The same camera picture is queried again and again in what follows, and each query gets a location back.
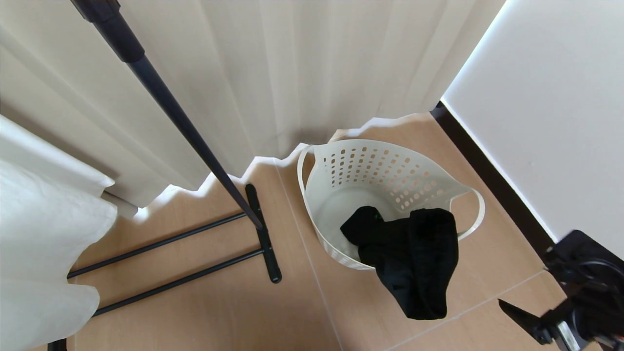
clothes rack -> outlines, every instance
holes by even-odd
[[[172,242],[184,239],[191,235],[195,235],[204,230],[208,230],[217,227],[222,224],[229,223],[233,220],[240,219],[242,217],[248,217],[256,227],[258,233],[258,240],[260,242],[260,248],[247,252],[233,259],[227,260],[220,264],[214,265],[210,268],[201,270],[186,277],[174,280],[160,287],[148,290],[133,297],[121,300],[112,305],[101,307],[95,311],[93,317],[120,307],[132,304],[136,301],[143,300],[147,297],[156,295],[168,289],[190,282],[204,275],[214,273],[218,270],[229,267],[233,264],[237,264],[246,259],[250,259],[257,255],[263,255],[266,269],[270,280],[273,283],[278,283],[281,280],[281,271],[271,245],[271,239],[269,237],[269,231],[266,228],[266,223],[260,209],[260,201],[258,200],[258,194],[256,188],[247,184],[245,186],[245,192],[249,203],[245,201],[242,194],[238,191],[228,174],[225,172],[215,155],[212,153],[202,136],[199,134],[191,120],[180,104],[176,101],[173,94],[169,91],[167,85],[160,78],[158,72],[154,69],[153,65],[147,59],[145,50],[139,43],[139,40],[132,32],[131,28],[126,23],[124,17],[120,13],[120,4],[116,0],[71,0],[76,9],[80,12],[82,17],[91,22],[95,28],[100,32],[102,37],[108,42],[109,46],[115,51],[117,56],[122,62],[125,62],[135,76],[141,81],[143,86],[152,95],[156,103],[165,112],[167,117],[175,124],[180,133],[186,138],[188,143],[195,149],[195,152],[202,158],[208,168],[214,173],[215,177],[224,186],[230,196],[236,201],[243,212],[229,216],[224,219],[203,225],[201,227],[189,230],[187,232],[177,234],[164,240],[160,240],[156,243],[146,245],[139,249],[126,252],[124,254],[112,257],[102,262],[92,264],[90,266],[75,270],[67,275],[67,278],[72,278],[80,274],[90,272],[92,270],[105,267],[107,265],[119,262],[121,260],[128,259],[135,255],[142,254],[144,252],[156,249],[163,245],[170,244]],[[51,342],[47,346],[48,351],[66,351],[67,340],[61,339],[55,342]]]

basket handle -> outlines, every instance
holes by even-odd
[[[308,200],[306,199],[306,186],[303,183],[303,162],[306,159],[306,155],[308,154],[308,150],[310,150],[314,145],[307,145],[301,150],[299,154],[299,160],[297,161],[297,178],[299,179],[299,189],[301,190],[301,196],[303,197],[303,203],[306,206],[306,211],[308,211],[308,217],[312,218],[312,213],[310,212],[310,207],[308,205]]]
[[[483,222],[483,218],[485,217],[485,200],[483,199],[483,196],[481,196],[481,194],[473,188],[470,188],[470,191],[472,191],[479,200],[479,214],[477,214],[477,218],[475,219],[472,227],[468,228],[468,230],[457,233],[457,240],[462,240],[468,235],[471,235],[472,232],[481,225],[481,222]]]

white cloth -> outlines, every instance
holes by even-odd
[[[99,198],[112,183],[0,116],[0,350],[63,339],[93,315],[96,289],[66,276],[115,221]]]

floor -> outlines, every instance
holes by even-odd
[[[435,120],[421,114],[373,124],[381,126],[338,131],[334,139],[408,147],[485,198],[483,224],[459,244],[447,318],[406,319],[374,272],[343,267],[327,255],[301,200],[293,153],[287,160],[260,159],[244,177],[258,189],[283,274],[279,284],[269,281],[263,259],[255,257],[94,317],[68,340],[69,350],[556,350],[535,343],[500,311],[497,299],[542,314],[565,298],[563,292]],[[168,195],[150,206],[148,216],[120,218],[77,265],[238,212],[212,177],[198,192]],[[472,196],[454,202],[459,230],[476,215]],[[101,305],[108,305],[257,246],[251,222],[240,219],[81,275],[75,283],[97,287]]]

black plastic joint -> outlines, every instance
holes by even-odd
[[[93,23],[121,61],[136,62],[145,56],[141,43],[119,12],[116,0],[71,1],[82,17]]]

